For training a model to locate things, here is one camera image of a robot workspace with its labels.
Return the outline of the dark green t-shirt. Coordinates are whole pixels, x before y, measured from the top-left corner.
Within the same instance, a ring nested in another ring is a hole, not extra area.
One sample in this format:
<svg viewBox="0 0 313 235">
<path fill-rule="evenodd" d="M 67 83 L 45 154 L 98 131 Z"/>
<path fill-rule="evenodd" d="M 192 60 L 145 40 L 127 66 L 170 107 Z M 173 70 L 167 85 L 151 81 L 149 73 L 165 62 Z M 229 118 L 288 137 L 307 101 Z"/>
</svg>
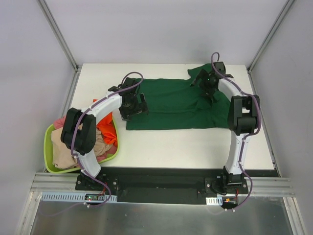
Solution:
<svg viewBox="0 0 313 235">
<path fill-rule="evenodd" d="M 199 86 L 191 86 L 201 70 L 211 72 L 211 65 L 188 69 L 189 79 L 145 79 L 140 92 L 145 95 L 148 113 L 132 117 L 129 131 L 228 128 L 230 101 L 216 91 L 214 100 L 204 97 Z"/>
</svg>

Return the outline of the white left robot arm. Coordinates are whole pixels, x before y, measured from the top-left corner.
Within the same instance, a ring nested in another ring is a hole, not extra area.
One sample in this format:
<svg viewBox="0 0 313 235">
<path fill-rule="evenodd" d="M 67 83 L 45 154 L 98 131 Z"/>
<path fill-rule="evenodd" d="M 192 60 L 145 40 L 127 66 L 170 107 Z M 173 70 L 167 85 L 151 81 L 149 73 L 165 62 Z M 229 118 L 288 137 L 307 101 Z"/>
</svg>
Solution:
<svg viewBox="0 0 313 235">
<path fill-rule="evenodd" d="M 142 82 L 143 78 L 136 80 L 126 77 L 121 84 L 109 88 L 104 97 L 90 106 L 84 109 L 70 108 L 66 114 L 61 142 L 78 159 L 81 171 L 88 176 L 86 184 L 92 190 L 99 190 L 104 181 L 98 175 L 101 166 L 94 153 L 96 126 L 116 109 L 125 121 L 131 120 L 135 115 L 148 113 L 145 96 L 139 92 Z"/>
</svg>

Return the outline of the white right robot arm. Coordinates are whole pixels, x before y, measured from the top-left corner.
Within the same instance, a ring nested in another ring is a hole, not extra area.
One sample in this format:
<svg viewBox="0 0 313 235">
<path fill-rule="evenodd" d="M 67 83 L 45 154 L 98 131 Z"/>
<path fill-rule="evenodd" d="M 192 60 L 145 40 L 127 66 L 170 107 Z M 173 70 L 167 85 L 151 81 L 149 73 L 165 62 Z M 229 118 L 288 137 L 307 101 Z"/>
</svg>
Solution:
<svg viewBox="0 0 313 235">
<path fill-rule="evenodd" d="M 214 95 L 223 93 L 230 102 L 227 125 L 231 131 L 231 144 L 228 159 L 220 178 L 213 180 L 210 189 L 226 195 L 245 183 L 245 158 L 248 143 L 261 128 L 259 97 L 244 92 L 226 73 L 223 62 L 203 65 L 188 71 L 191 86 L 198 85 L 204 97 L 216 101 Z"/>
</svg>

